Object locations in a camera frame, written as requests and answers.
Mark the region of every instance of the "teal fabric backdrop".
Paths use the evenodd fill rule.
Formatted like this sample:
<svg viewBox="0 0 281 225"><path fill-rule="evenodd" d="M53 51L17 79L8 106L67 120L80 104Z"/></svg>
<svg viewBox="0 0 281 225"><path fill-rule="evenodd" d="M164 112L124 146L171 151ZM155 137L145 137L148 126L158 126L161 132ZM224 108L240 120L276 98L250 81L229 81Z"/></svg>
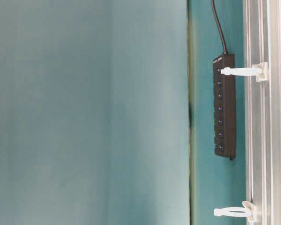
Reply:
<svg viewBox="0 0 281 225"><path fill-rule="evenodd" d="M113 0L110 225L189 224L185 0Z"/></svg>
<svg viewBox="0 0 281 225"><path fill-rule="evenodd" d="M186 225L185 0L0 0L0 225Z"/></svg>
<svg viewBox="0 0 281 225"><path fill-rule="evenodd" d="M215 0L228 52L242 67L241 0ZM234 161L214 154L212 61L222 53L210 0L190 0L192 86L192 224L243 225L244 219L214 217L214 208L242 206L245 200L244 80L236 78L237 156Z"/></svg>

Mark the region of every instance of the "black cable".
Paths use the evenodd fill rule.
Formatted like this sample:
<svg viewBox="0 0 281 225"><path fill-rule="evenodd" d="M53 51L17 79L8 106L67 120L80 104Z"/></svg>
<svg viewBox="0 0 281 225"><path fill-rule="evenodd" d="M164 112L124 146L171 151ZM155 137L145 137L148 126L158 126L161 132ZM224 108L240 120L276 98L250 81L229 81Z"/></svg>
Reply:
<svg viewBox="0 0 281 225"><path fill-rule="evenodd" d="M216 13L215 5L214 5L214 0L211 0L211 6L212 6L212 12L214 14L215 22L216 22L217 28L219 30L219 33L220 33L220 38L221 38L221 41L222 41L223 51L224 51L223 54L226 55L226 54L228 54L227 46L226 46L226 42L225 42L225 38L224 38L224 35L223 35L223 31L222 31L222 28L221 28L221 24L220 24L219 18L218 18L217 13Z"/></svg>

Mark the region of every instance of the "aluminum frame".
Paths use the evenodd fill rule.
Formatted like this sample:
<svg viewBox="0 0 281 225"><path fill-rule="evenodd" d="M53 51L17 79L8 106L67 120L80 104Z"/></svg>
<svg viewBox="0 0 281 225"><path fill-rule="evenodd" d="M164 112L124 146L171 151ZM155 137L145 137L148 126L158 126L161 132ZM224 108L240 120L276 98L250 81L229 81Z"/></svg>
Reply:
<svg viewBox="0 0 281 225"><path fill-rule="evenodd" d="M243 0L245 67L269 63L269 81L245 80L247 199L255 225L281 225L281 0Z"/></svg>

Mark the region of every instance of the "white plastic clip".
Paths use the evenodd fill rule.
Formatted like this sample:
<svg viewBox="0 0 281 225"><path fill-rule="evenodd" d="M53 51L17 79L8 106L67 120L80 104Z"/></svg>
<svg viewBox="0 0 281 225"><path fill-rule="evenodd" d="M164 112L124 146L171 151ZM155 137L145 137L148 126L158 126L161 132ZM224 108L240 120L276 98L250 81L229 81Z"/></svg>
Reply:
<svg viewBox="0 0 281 225"><path fill-rule="evenodd" d="M226 67L221 69L221 73L225 75L237 76L256 76L256 82L268 80L268 64L262 62L260 64L252 65L252 68L233 68Z"/></svg>
<svg viewBox="0 0 281 225"><path fill-rule="evenodd" d="M247 217L248 222L256 222L256 206L249 201L243 201L242 204L244 207L228 207L223 209L214 209L214 215L217 217Z"/></svg>

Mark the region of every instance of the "black usb hub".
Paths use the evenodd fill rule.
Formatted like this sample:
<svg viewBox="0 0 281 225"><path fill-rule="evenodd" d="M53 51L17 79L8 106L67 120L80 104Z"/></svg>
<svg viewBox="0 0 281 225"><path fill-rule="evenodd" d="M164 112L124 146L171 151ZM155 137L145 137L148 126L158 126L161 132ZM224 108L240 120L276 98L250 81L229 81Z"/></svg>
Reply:
<svg viewBox="0 0 281 225"><path fill-rule="evenodd" d="M216 155L232 160L236 156L235 77L221 74L225 67L235 67L233 54L223 54L213 61L214 151Z"/></svg>

